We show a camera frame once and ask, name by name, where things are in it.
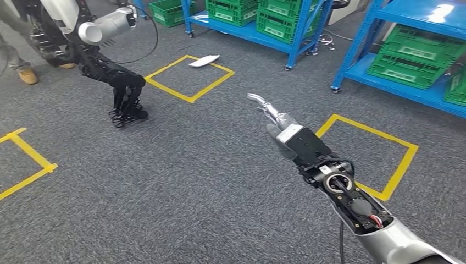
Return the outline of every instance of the red wire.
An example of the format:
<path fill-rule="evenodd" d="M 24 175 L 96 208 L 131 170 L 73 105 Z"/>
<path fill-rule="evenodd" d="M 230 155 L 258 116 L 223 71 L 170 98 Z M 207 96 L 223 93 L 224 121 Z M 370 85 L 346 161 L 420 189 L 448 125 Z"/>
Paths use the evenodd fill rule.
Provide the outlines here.
<path fill-rule="evenodd" d="M 372 221 L 375 222 L 375 224 L 377 225 L 378 228 L 384 227 L 384 225 L 382 223 L 382 220 L 379 217 L 377 217 L 375 215 L 371 215 L 371 216 L 369 216 L 369 218 L 372 219 Z"/>

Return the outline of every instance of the robotic arm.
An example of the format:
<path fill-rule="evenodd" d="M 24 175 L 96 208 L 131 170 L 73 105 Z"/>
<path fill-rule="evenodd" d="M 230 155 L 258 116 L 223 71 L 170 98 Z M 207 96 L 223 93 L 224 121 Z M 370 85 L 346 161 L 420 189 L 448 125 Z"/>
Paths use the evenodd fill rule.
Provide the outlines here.
<path fill-rule="evenodd" d="M 114 107 L 109 112 L 118 128 L 148 114 L 139 104 L 144 78 L 113 63 L 99 45 L 136 27 L 135 8 L 122 4 L 103 17 L 93 16 L 85 0 L 6 0 L 13 13 L 31 20 L 31 38 L 41 55 L 54 66 L 79 65 L 82 74 L 113 87 Z"/>
<path fill-rule="evenodd" d="M 248 99 L 274 124 L 267 131 L 281 154 L 293 160 L 306 183 L 321 191 L 377 264 L 464 264 L 421 240 L 354 182 L 354 165 L 339 158 L 308 127 L 279 113 L 262 97 Z"/>

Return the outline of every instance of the person's leg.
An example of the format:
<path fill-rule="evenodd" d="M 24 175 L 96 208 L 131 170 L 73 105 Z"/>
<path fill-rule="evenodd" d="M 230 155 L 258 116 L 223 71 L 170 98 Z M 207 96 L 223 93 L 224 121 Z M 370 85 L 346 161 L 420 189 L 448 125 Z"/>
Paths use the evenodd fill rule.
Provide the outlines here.
<path fill-rule="evenodd" d="M 3 0 L 0 0 L 0 19 L 14 31 L 18 32 L 28 42 L 29 46 L 31 46 L 38 54 L 42 55 L 40 50 L 31 40 L 32 24 L 17 18 Z M 57 61 L 47 60 L 47 62 L 54 67 L 58 66 L 62 69 L 71 69 L 75 66 L 74 63 L 59 65 L 59 62 Z"/>
<path fill-rule="evenodd" d="M 32 71 L 31 63 L 22 59 L 18 51 L 9 45 L 0 34 L 0 58 L 8 63 L 8 66 L 16 70 L 19 78 L 27 84 L 38 82 L 36 74 Z"/>

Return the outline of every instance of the shelf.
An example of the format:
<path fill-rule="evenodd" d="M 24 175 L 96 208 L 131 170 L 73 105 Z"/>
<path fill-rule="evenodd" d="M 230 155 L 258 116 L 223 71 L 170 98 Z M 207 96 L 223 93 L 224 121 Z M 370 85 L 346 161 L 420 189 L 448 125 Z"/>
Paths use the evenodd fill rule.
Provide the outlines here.
<path fill-rule="evenodd" d="M 291 45 L 257 32 L 255 21 L 247 24 L 246 26 L 237 27 L 237 26 L 233 26 L 227 23 L 223 23 L 218 20 L 208 18 L 206 16 L 207 16 L 207 11 L 204 10 L 196 15 L 189 17 L 188 20 L 191 23 L 205 26 L 206 28 L 214 29 L 214 30 L 221 31 L 224 33 L 228 33 L 232 36 L 239 37 L 244 40 L 249 40 L 249 41 L 270 47 L 270 48 L 274 48 L 279 51 L 283 51 L 287 53 L 292 51 Z"/>
<path fill-rule="evenodd" d="M 421 90 L 408 85 L 382 79 L 366 73 L 376 54 L 368 53 L 343 75 L 346 78 L 373 86 L 383 91 L 398 95 L 412 101 L 428 105 L 442 111 L 466 118 L 466 107 L 443 101 L 446 82 L 439 80 L 428 90 Z"/>
<path fill-rule="evenodd" d="M 376 17 L 466 40 L 466 2 L 458 0 L 393 0 Z"/>

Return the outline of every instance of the khaki pants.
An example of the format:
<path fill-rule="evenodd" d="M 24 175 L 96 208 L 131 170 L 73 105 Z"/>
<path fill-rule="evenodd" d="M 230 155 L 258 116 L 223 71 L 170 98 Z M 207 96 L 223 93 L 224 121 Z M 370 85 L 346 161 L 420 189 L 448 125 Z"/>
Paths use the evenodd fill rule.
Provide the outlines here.
<path fill-rule="evenodd" d="M 0 0 L 0 20 L 18 32 L 37 51 L 29 37 L 31 24 L 17 18 L 3 0 Z M 8 66 L 13 70 L 24 70 L 31 67 L 31 64 L 22 59 L 16 48 L 11 46 L 11 43 L 8 43 L 4 37 L 5 35 L 0 32 L 0 58 L 7 61 Z"/>

